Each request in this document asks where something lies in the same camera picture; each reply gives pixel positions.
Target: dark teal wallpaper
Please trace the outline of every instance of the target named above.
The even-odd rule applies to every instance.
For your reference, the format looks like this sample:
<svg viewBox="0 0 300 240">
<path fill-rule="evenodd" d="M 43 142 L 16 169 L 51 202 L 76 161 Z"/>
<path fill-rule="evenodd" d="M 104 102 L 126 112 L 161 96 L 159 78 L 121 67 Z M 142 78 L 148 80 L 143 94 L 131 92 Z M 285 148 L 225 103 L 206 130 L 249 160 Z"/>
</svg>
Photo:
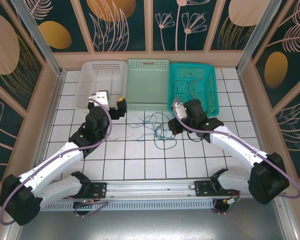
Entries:
<svg viewBox="0 0 300 240">
<path fill-rule="evenodd" d="M 54 53 L 88 51 L 70 0 L 24 2 Z"/>
<path fill-rule="evenodd" d="M 268 1 L 226 0 L 211 50 L 243 50 Z"/>
<path fill-rule="evenodd" d="M 280 12 L 282 11 L 282 8 L 285 6 L 285 4 L 287 3 L 287 0 L 282 0 L 278 10 L 276 11 L 274 17 L 272 18 L 271 23 L 269 24 L 267 30 L 264 32 L 259 44 L 256 46 L 256 48 L 254 49 L 253 53 L 252 53 L 252 58 L 255 58 L 257 52 L 259 51 L 261 45 L 264 42 L 264 39 L 266 38 L 266 36 L 268 35 L 269 31 L 271 30 L 272 26 L 274 25 L 274 23 L 276 22 L 278 15 L 280 14 Z"/>
<path fill-rule="evenodd" d="M 23 118 L 0 98 L 0 181 L 16 143 Z"/>
<path fill-rule="evenodd" d="M 145 51 L 144 0 L 80 0 L 96 52 Z"/>
<path fill-rule="evenodd" d="M 186 5 L 154 0 L 153 50 L 202 51 L 215 6 L 215 0 L 187 1 Z"/>
<path fill-rule="evenodd" d="M 300 93 L 276 115 L 276 119 L 300 178 Z"/>
<path fill-rule="evenodd" d="M 273 107 L 300 81 L 300 0 L 290 7 L 256 68 Z"/>
<path fill-rule="evenodd" d="M 42 65 L 0 4 L 0 86 L 28 108 Z"/>
</svg>

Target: teal basket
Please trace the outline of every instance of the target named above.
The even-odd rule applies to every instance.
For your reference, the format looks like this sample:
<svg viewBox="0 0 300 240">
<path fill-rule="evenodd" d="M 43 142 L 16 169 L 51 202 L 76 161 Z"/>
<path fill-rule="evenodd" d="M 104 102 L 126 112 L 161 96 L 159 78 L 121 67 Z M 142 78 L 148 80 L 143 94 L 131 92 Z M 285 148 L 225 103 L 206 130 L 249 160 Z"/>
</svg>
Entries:
<svg viewBox="0 0 300 240">
<path fill-rule="evenodd" d="M 219 114 L 215 68 L 200 63 L 176 62 L 170 64 L 168 84 L 168 110 L 179 97 L 183 103 L 198 99 L 208 117 Z"/>
</svg>

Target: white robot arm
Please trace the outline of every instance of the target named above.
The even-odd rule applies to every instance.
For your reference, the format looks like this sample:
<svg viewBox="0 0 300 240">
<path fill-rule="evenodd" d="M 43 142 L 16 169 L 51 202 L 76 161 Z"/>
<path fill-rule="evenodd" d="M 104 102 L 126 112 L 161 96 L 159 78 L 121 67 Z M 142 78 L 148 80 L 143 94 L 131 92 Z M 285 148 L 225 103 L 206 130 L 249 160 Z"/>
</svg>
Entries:
<svg viewBox="0 0 300 240">
<path fill-rule="evenodd" d="M 235 136 L 217 118 L 208 118 L 199 100 L 193 99 L 184 104 L 176 102 L 174 109 L 179 119 L 174 118 L 168 122 L 174 135 L 183 131 L 190 132 L 189 129 L 197 130 L 193 132 L 198 137 L 220 147 L 246 169 L 246 172 L 228 169 L 216 172 L 210 178 L 216 193 L 224 189 L 250 192 L 259 203 L 267 204 L 289 186 L 288 179 L 262 159 L 267 159 L 286 172 L 280 155 L 270 155 L 252 147 Z"/>
<path fill-rule="evenodd" d="M 85 196 L 88 193 L 91 181 L 79 171 L 73 172 L 71 176 L 63 180 L 50 183 L 67 168 L 79 162 L 97 148 L 94 145 L 106 137 L 111 119 L 119 119 L 125 116 L 127 112 L 126 100 L 121 98 L 117 102 L 116 109 L 109 108 L 109 99 L 108 91 L 104 90 L 91 96 L 88 103 L 89 114 L 85 117 L 85 122 L 58 152 L 19 177 L 10 174 L 3 180 L 0 194 L 1 206 L 4 205 L 12 192 L 23 184 L 5 207 L 7 213 L 19 225 L 30 222 L 39 213 L 40 208 L 48 204 L 68 196 L 77 194 Z M 108 111 L 111 119 L 94 100 Z"/>
</svg>

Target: white tile floor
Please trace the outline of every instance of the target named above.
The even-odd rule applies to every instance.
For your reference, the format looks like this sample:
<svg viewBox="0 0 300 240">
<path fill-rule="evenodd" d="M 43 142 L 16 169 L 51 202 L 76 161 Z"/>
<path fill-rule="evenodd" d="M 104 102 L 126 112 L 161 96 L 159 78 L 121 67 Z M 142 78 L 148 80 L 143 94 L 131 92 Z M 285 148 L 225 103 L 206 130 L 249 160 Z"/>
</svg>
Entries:
<svg viewBox="0 0 300 240">
<path fill-rule="evenodd" d="M 248 107 L 234 68 L 216 68 L 220 113 L 218 119 L 247 143 L 259 148 Z M 85 121 L 86 114 L 74 109 L 80 71 L 68 71 L 50 134 L 46 158 L 54 154 Z M 93 153 L 68 168 L 57 180 L 75 171 L 92 181 L 175 179 L 210 177 L 222 168 L 244 169 L 222 149 L 206 141 L 194 142 L 187 134 L 176 140 L 154 141 L 153 130 L 141 122 L 153 112 L 129 111 L 126 118 L 113 121 L 110 138 Z M 169 118 L 172 115 L 164 112 Z M 168 129 L 166 117 L 156 114 L 157 121 Z"/>
</svg>

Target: white plastic basket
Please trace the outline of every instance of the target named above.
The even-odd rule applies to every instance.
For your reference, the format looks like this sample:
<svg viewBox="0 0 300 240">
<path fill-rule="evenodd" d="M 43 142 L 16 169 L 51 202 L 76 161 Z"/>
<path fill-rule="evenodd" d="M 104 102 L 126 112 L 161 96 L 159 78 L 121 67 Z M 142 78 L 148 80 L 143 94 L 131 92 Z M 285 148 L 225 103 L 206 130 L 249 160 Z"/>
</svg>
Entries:
<svg viewBox="0 0 300 240">
<path fill-rule="evenodd" d="M 126 97 L 127 63 L 124 61 L 87 61 L 82 65 L 74 107 L 87 112 L 89 96 L 108 90 L 109 107 L 116 108 L 117 101 Z"/>
</svg>

